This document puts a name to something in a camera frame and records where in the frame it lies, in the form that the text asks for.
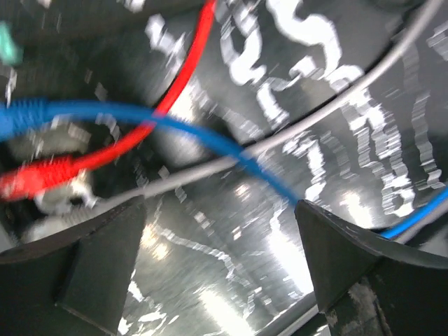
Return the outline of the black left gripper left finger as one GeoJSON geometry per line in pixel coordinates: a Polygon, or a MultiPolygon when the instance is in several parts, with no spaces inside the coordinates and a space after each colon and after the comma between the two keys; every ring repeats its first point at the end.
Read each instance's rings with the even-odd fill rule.
{"type": "Polygon", "coordinates": [[[146,215],[142,197],[1,253],[2,335],[116,335],[146,215]]]}

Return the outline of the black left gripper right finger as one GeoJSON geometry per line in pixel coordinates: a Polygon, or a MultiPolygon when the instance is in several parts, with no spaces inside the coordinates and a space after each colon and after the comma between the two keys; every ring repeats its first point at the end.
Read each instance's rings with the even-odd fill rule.
{"type": "Polygon", "coordinates": [[[446,335],[447,258],[387,240],[308,202],[295,217],[332,335],[446,335]]]}

